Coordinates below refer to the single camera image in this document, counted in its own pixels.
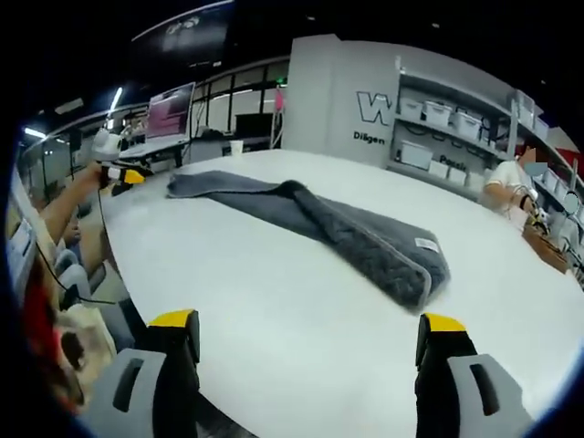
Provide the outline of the person's left hand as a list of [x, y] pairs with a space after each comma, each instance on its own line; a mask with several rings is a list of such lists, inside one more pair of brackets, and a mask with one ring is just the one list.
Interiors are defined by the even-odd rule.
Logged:
[[108, 184], [107, 171], [97, 162], [90, 163], [79, 175], [80, 183], [88, 191], [105, 188]]

